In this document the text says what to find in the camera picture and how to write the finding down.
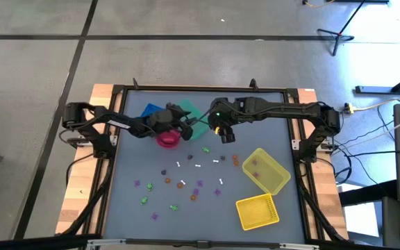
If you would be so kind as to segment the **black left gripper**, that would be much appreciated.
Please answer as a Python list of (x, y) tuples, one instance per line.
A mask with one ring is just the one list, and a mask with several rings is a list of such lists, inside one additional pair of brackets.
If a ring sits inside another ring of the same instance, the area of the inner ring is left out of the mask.
[(188, 116), (191, 112), (182, 109), (174, 103), (167, 103), (165, 111), (162, 111), (159, 115), (153, 115), (149, 117), (149, 124), (153, 131), (157, 134), (167, 132), (170, 130), (182, 131), (183, 128), (193, 126), (197, 123), (196, 119), (187, 119), (185, 122), (181, 121), (182, 117)]

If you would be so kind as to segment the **teal plastic bin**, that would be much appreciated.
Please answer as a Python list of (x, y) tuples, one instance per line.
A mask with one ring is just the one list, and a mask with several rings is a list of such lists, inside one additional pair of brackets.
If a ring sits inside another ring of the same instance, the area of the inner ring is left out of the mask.
[(196, 140), (200, 138), (210, 128), (208, 125), (207, 116), (205, 115), (204, 117), (201, 117), (205, 112), (201, 112), (189, 99), (181, 100), (176, 103), (176, 105), (180, 106), (183, 111), (190, 112), (189, 115), (182, 117), (181, 121), (185, 122), (187, 119), (190, 121), (198, 119), (201, 120), (200, 122), (197, 122), (191, 126), (193, 133), (190, 140)]

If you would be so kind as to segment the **pink round plastic bowl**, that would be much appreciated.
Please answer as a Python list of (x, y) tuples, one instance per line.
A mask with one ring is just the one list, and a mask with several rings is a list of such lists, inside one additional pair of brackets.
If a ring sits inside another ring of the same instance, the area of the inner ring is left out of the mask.
[(156, 142), (163, 148), (173, 149), (180, 142), (181, 133), (177, 130), (163, 132), (156, 137)]

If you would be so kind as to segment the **blue plastic basket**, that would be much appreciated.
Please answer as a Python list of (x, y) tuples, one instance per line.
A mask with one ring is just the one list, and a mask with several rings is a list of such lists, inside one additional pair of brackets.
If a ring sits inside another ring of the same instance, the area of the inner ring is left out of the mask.
[(153, 115), (159, 115), (162, 111), (165, 111), (165, 109), (155, 104), (148, 103), (140, 116), (151, 117)]

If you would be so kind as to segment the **translucent yellow plastic bin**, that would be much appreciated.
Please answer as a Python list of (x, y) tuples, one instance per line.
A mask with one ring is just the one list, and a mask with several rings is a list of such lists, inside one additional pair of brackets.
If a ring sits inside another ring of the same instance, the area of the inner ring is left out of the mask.
[[(252, 160), (257, 160), (258, 164), (253, 165)], [(242, 171), (262, 191), (272, 196), (277, 195), (291, 178), (289, 171), (262, 148), (257, 148), (242, 163)], [(254, 172), (259, 174), (258, 178), (253, 176)]]

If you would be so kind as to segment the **yellow perforated plastic basket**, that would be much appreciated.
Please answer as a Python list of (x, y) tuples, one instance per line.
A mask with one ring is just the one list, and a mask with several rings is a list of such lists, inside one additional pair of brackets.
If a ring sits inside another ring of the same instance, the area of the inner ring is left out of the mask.
[(280, 222), (271, 194), (262, 194), (235, 202), (241, 227), (244, 231)]

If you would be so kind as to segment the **black rig bar silver brackets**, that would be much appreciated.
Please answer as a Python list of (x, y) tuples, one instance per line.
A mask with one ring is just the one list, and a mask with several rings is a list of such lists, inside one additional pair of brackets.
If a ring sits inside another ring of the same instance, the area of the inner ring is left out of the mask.
[(0, 241), (0, 250), (70, 250), (75, 248), (96, 248), (104, 245), (136, 244), (162, 245), (173, 247), (194, 247), (211, 249), (213, 247), (239, 247), (261, 249), (290, 250), (400, 250), (391, 247), (353, 244), (349, 242), (331, 242), (323, 240), (306, 240), (304, 244), (269, 243), (269, 242), (224, 242), (208, 240), (146, 240), (146, 239), (103, 239), (98, 234), (59, 235), (18, 240)]

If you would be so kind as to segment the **black tripod stand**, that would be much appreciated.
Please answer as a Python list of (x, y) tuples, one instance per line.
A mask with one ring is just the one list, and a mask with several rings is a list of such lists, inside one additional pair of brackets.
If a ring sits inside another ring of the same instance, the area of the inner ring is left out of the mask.
[(347, 35), (345, 33), (345, 30), (351, 24), (351, 22), (353, 21), (354, 17), (358, 14), (359, 10), (364, 6), (366, 0), (349, 0), (349, 2), (359, 2), (359, 5), (353, 11), (351, 16), (344, 23), (344, 26), (338, 32), (330, 31), (330, 30), (326, 30), (326, 29), (322, 29), (322, 28), (318, 28), (317, 29), (318, 33), (328, 34), (334, 39), (333, 50), (331, 52), (332, 56), (336, 56), (337, 55), (338, 48), (343, 42), (350, 42), (350, 41), (355, 39), (354, 35)]

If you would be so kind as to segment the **wooden table side board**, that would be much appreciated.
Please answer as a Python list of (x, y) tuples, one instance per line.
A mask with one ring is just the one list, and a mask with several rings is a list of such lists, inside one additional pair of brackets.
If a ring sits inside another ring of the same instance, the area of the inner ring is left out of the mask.
[[(317, 97), (314, 89), (298, 88), (297, 94), (289, 96), (289, 101), (295, 103), (316, 102)], [(292, 120), (292, 128), (294, 131), (294, 139), (300, 140), (307, 138), (314, 131), (312, 123), (306, 120)], [(300, 174), (306, 188), (316, 200), (319, 209), (323, 212), (331, 226), (344, 239), (349, 239), (347, 226), (344, 218), (342, 205), (336, 186), (333, 167), (331, 165), (330, 156), (325, 152), (317, 152), (317, 162), (311, 163), (310, 167), (300, 164)], [(310, 206), (306, 204), (306, 228), (309, 229), (309, 236), (312, 239), (331, 240), (329, 235), (323, 230), (323, 226), (319, 224), (315, 218)]]
[[(89, 103), (118, 111), (121, 100), (120, 86), (96, 84), (92, 89)], [(71, 226), (103, 182), (109, 162), (93, 157), (92, 153), (91, 146), (79, 147), (76, 150), (74, 156), (76, 163), (69, 172), (69, 182), (56, 226), (57, 233), (62, 233)]]

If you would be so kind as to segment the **black desk beam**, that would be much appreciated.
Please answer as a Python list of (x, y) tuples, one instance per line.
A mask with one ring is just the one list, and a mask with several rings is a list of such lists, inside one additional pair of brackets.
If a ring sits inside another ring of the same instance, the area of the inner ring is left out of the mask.
[(386, 181), (376, 185), (362, 187), (357, 190), (339, 193), (342, 207), (353, 206), (381, 200), (383, 197), (397, 199), (397, 181)]

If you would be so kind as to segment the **dark grey box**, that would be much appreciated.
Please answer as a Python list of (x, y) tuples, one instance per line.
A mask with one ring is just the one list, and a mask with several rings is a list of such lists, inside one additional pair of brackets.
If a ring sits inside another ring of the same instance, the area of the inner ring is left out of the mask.
[(400, 249), (400, 202), (391, 198), (382, 198), (383, 245)]

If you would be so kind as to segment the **black metal table frame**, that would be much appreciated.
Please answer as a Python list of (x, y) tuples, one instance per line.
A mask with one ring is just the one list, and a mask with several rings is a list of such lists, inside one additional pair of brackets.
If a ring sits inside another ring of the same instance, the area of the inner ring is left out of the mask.
[[(240, 94), (242, 94), (242, 93), (244, 93), (244, 94), (257, 94), (257, 93), (261, 94), (265, 90), (267, 91), (266, 93), (274, 92), (274, 90), (281, 90), (281, 92), (282, 92), (281, 94), (285, 94), (286, 93), (287, 100), (289, 101), (289, 96), (293, 95), (294, 91), (295, 91), (295, 94), (297, 94), (297, 89), (298, 89), (298, 88), (296, 88), (296, 89), (294, 89), (294, 88), (279, 88), (279, 89), (277, 89), (277, 88), (272, 88), (272, 87), (264, 87), (264, 88), (260, 87), (258, 89), (258, 92), (257, 91), (254, 92), (253, 91), (253, 87), (251, 87), (251, 86), (250, 87), (224, 87), (224, 86), (205, 86), (205, 85), (139, 85), (138, 89), (135, 89), (135, 87), (133, 87), (133, 85), (117, 85), (117, 86), (120, 86), (122, 88), (122, 100), (121, 100), (121, 106), (120, 106), (119, 110), (124, 110), (124, 105), (125, 104), (123, 105), (123, 103), (125, 103), (125, 101), (126, 101), (126, 96), (127, 96), (129, 90), (130, 91), (132, 91), (132, 90), (150, 91), (150, 92), (164, 92), (164, 91), (167, 91), (167, 92), (221, 92), (222, 94), (225, 93), (225, 92), (226, 93), (234, 92), (234, 93), (240, 93)], [(288, 120), (287, 122), (289, 123), (289, 126), (291, 128), (290, 130), (292, 131), (292, 132), (289, 132), (289, 133), (290, 134), (292, 133), (291, 138), (293, 138), (294, 137), (294, 131), (293, 131), (293, 128), (292, 128), (292, 119)], [(310, 167), (311, 163), (306, 163), (305, 165), (307, 167)], [(314, 197), (311, 194), (310, 194), (310, 196), (312, 197), (312, 200), (315, 203), (315, 205), (319, 208), (319, 206), (316, 203), (316, 200), (314, 199)], [(305, 209), (304, 212), (303, 212), (305, 214), (304, 215), (305, 216), (304, 221), (306, 221), (306, 217), (307, 217), (306, 216), (306, 208), (304, 206), (305, 202), (306, 202), (306, 200), (303, 197), (299, 198), (299, 205), (303, 206), (304, 209)], [(312, 208), (311, 208), (311, 210), (312, 210), (315, 218), (318, 219), (319, 224), (321, 224), (321, 226), (323, 226), (323, 230), (325, 230), (326, 227), (324, 226), (324, 222), (322, 221), (322, 219), (319, 219), (318, 216), (315, 215), (314, 210)], [(323, 241), (336, 242), (335, 240), (332, 240), (332, 239), (331, 240), (312, 239), (312, 238), (310, 238), (310, 239), (311, 240), (323, 240)]]

